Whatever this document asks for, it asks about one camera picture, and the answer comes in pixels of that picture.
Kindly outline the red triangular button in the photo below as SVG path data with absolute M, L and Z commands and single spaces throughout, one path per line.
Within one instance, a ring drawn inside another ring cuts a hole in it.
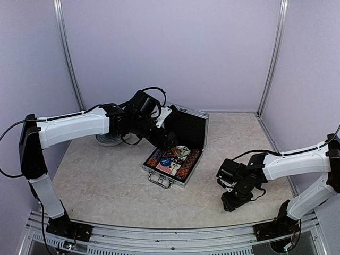
M 174 148 L 167 150 L 163 154 L 163 157 L 176 157 L 176 156 L 177 156 L 177 154 L 175 153 L 175 149 Z

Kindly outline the clear round dealer button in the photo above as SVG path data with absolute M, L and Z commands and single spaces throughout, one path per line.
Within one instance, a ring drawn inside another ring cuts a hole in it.
M 186 146 L 177 146 L 177 153 L 180 155 L 187 155 L 190 153 L 190 149 Z

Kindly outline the blue small blind button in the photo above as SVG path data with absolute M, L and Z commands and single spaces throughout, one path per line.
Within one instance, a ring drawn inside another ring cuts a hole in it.
M 162 159 L 160 160 L 159 163 L 160 163 L 161 166 L 168 167 L 168 166 L 171 165 L 172 161 L 171 161 L 170 158 L 164 157 L 164 158 L 162 158 Z

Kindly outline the blue playing card deck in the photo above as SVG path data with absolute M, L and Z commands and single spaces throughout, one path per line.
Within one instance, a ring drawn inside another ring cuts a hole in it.
M 180 160 L 186 160 L 188 155 L 191 153 L 191 150 L 187 146 L 176 146 L 172 150 Z

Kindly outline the aluminium poker case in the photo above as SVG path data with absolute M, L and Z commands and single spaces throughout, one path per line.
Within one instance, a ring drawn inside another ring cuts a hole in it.
M 209 114 L 180 105 L 168 105 L 175 110 L 163 123 L 173 132 L 178 145 L 167 150 L 155 149 L 143 163 L 149 182 L 168 189 L 171 185 L 184 188 L 207 144 Z

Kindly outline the red playing card deck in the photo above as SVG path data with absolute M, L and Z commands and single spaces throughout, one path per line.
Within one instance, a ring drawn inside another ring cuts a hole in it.
M 156 168 L 164 173 L 167 173 L 171 176 L 175 176 L 176 173 L 178 172 L 178 170 L 181 168 L 181 166 L 183 165 L 183 161 L 182 160 L 178 160 L 178 159 L 174 159 L 172 160 L 172 163 L 170 166 L 165 167 L 165 166 L 161 166 L 160 163 L 158 163 L 158 165 L 156 166 Z

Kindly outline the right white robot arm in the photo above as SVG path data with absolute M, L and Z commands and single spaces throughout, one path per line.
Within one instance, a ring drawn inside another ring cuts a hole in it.
M 217 182 L 227 191 L 221 200 L 224 210 L 232 212 L 252 201 L 253 189 L 281 177 L 320 172 L 311 186 L 280 207 L 272 232 L 282 236 L 306 213 L 339 194 L 339 137 L 329 134 L 326 141 L 302 150 L 272 152 L 252 150 L 247 164 L 225 159 L 217 172 Z

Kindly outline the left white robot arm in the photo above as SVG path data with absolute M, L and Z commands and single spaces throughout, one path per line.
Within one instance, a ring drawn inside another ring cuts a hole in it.
M 48 213 L 54 229 L 69 236 L 74 232 L 74 224 L 54 191 L 43 149 L 91 135 L 123 138 L 131 133 L 166 151 L 175 147 L 178 141 L 163 123 L 176 113 L 174 105 L 161 104 L 144 90 L 139 90 L 120 105 L 99 104 L 89 110 L 49 118 L 26 116 L 19 143 L 21 172 Z

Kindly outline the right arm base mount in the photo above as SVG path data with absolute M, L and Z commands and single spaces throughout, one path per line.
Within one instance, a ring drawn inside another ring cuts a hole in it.
M 298 221 L 272 221 L 261 224 L 256 224 L 253 227 L 256 240 L 264 241 L 277 237 L 293 234 L 298 232 L 301 228 Z

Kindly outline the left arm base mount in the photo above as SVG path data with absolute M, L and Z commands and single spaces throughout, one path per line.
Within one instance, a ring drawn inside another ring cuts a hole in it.
M 56 224 L 49 223 L 46 231 L 57 236 L 74 241 L 89 242 L 93 227 L 89 224 L 76 223 L 76 222 L 59 222 Z

